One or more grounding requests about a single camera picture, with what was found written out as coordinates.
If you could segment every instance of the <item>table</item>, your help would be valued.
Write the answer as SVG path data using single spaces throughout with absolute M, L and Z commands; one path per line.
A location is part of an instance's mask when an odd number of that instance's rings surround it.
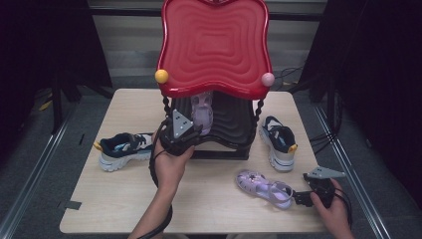
M 164 120 L 159 90 L 120 89 L 114 94 L 96 140 L 120 132 L 149 132 Z M 268 147 L 257 136 L 248 160 L 192 159 L 173 200 L 173 219 L 166 233 L 310 233 L 325 231 L 314 208 L 296 205 L 280 210 L 264 199 L 243 192 L 235 177 L 243 169 L 256 170 L 268 179 L 281 180 L 296 191 L 310 190 L 302 174 L 317 166 L 298 109 L 289 93 L 269 92 L 260 122 L 275 116 L 296 136 L 295 168 L 275 171 L 268 162 Z M 100 152 L 91 150 L 60 229 L 64 233 L 129 233 L 156 191 L 148 160 L 131 160 L 124 168 L 105 172 Z

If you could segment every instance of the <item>cable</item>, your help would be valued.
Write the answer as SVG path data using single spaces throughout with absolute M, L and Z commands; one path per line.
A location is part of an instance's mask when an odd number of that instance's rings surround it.
M 317 135 L 313 138 L 310 139 L 310 141 L 318 141 L 318 140 L 328 140 L 328 142 L 321 148 L 319 148 L 317 151 L 314 152 L 315 155 L 317 155 L 319 152 L 321 152 L 324 148 L 326 148 L 333 140 L 335 140 L 335 138 L 338 135 L 338 132 L 340 130 L 341 127 L 341 122 L 342 122 L 342 111 L 343 111 L 343 103 L 340 100 L 340 96 L 339 94 L 336 95 L 337 100 L 336 100 L 336 124 L 334 126 L 334 128 L 332 129 L 332 131 L 328 134 L 322 133 L 320 135 Z
M 277 91 L 279 91 L 282 87 L 283 87 L 283 78 L 284 77 L 286 77 L 286 76 L 288 76 L 288 75 L 290 75 L 290 74 L 293 74 L 295 71 L 297 71 L 297 70 L 300 70 L 300 69 L 302 69 L 304 66 L 301 66 L 301 67 L 298 67 L 298 68 L 285 68 L 284 70 L 282 70 L 281 72 L 280 72 L 280 76 L 279 77 L 276 77 L 276 79 L 282 79 L 282 83 L 281 83 L 281 85 L 276 89 L 276 92 Z M 283 75 L 283 72 L 285 72 L 285 71 L 291 71 L 291 72 L 289 72 L 289 73 L 287 73 L 287 74 L 285 74 L 285 75 Z
M 155 135 L 154 142 L 152 143 L 152 150 L 151 150 L 151 158 L 149 160 L 149 173 L 151 174 L 152 180 L 154 181 L 155 186 L 158 187 L 158 177 L 155 172 L 155 160 L 158 158 L 158 156 L 164 152 L 167 151 L 167 149 L 159 152 L 157 155 L 155 155 L 155 146 L 158 142 L 158 139 L 160 137 L 162 128 L 170 121 L 169 118 L 165 119 L 161 125 L 159 126 L 157 133 Z M 152 231 L 138 237 L 138 239 L 149 239 L 157 235 L 158 233 L 164 231 L 164 229 L 170 224 L 171 218 L 173 217 L 173 206 L 170 205 L 170 208 L 168 209 L 167 216 L 165 217 L 164 221 L 158 225 L 155 229 Z
M 347 212 L 347 222 L 348 222 L 348 226 L 350 227 L 351 230 L 351 224 L 352 224 L 352 217 L 351 217 L 351 203 L 350 203 L 350 199 L 348 198 L 347 194 L 344 193 L 344 191 L 336 188 L 335 190 L 340 191 L 341 193 L 343 193 L 343 195 L 346 196 L 347 200 L 344 199 L 344 197 L 338 195 L 337 193 L 334 193 L 334 196 L 336 196 L 337 198 L 339 198 L 345 205 L 345 210 Z

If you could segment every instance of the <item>lavender sandal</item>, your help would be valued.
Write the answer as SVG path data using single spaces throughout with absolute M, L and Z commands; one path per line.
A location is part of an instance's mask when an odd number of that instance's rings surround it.
M 281 181 L 269 181 L 255 171 L 242 171 L 236 182 L 245 192 L 264 198 L 278 208 L 287 209 L 292 205 L 293 190 Z

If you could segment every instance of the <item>yellow ball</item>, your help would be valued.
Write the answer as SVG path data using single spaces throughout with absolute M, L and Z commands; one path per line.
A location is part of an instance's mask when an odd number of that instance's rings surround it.
M 160 83 L 164 84 L 168 80 L 168 73 L 165 70 L 158 70 L 155 72 L 155 80 Z

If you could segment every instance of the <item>black and white sneaker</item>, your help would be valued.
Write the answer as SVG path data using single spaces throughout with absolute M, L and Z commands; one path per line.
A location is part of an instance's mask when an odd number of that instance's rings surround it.
M 130 160 L 149 159 L 152 150 L 152 133 L 119 133 L 112 138 L 95 142 L 94 147 L 102 152 L 100 167 L 105 171 L 116 171 Z
M 271 166 L 278 171 L 292 170 L 298 148 L 292 130 L 282 125 L 276 118 L 266 117 L 259 132 L 264 143 L 270 148 Z

